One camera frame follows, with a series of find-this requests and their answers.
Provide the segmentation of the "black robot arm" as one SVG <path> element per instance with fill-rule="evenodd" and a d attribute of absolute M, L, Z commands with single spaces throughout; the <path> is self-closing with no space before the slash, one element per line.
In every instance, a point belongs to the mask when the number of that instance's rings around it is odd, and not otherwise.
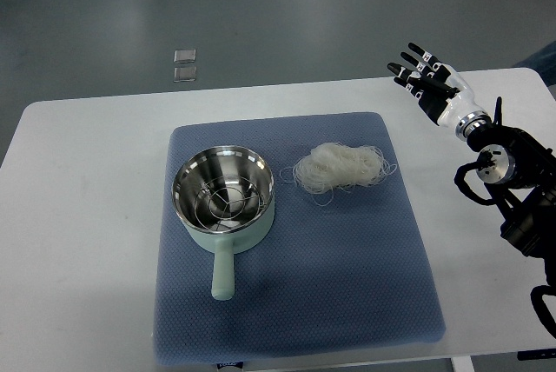
<path fill-rule="evenodd" d="M 536 316 L 550 335 L 555 318 L 544 301 L 555 295 L 555 156 L 522 129 L 502 122 L 502 99 L 494 117 L 465 117 L 456 134 L 478 153 L 459 167 L 454 183 L 468 199 L 496 206 L 504 218 L 500 236 L 523 256 L 544 261 L 546 283 L 531 290 Z"/>

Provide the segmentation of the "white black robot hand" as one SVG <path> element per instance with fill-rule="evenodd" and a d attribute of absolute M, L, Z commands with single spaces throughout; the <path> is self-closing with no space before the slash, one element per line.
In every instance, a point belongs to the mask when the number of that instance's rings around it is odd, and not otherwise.
<path fill-rule="evenodd" d="M 474 129 L 493 121 L 458 71 L 415 43 L 408 48 L 400 54 L 404 63 L 389 63 L 387 69 L 433 123 L 465 141 Z"/>

